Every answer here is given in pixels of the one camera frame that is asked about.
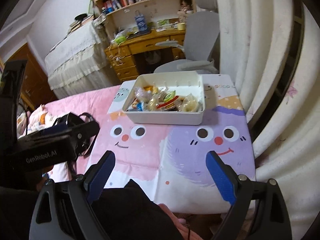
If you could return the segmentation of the person's left hand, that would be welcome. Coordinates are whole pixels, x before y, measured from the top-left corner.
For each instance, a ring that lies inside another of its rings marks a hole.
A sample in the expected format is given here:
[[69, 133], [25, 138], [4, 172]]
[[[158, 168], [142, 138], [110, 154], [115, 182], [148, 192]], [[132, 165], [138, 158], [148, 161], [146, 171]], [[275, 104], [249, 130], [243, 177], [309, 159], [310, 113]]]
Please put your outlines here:
[[170, 209], [165, 204], [159, 204], [159, 207], [170, 217], [173, 221], [174, 225], [182, 235], [183, 239], [191, 239], [191, 240], [203, 240], [197, 233], [191, 230], [189, 226], [185, 223], [183, 224], [183, 219], [177, 218]]

